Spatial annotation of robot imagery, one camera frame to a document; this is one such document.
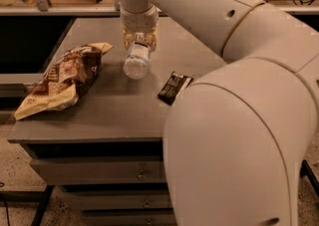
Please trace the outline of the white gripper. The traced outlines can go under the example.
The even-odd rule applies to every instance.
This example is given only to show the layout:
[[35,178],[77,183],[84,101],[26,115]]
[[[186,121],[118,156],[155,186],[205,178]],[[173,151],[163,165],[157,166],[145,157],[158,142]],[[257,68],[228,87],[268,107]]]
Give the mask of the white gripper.
[[156,31],[159,19],[158,9],[152,6],[149,10],[137,13],[121,7],[120,16],[124,27],[123,41],[125,49],[128,50],[130,48],[136,33],[145,33],[146,42],[151,47],[151,51],[154,52],[158,41]]

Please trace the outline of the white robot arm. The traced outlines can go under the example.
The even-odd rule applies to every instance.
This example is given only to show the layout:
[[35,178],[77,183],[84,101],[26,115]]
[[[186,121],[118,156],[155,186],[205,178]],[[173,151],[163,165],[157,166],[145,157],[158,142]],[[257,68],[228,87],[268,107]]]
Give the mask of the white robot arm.
[[262,0],[148,0],[223,59],[176,99],[163,131],[177,226],[298,226],[318,129],[318,35]]

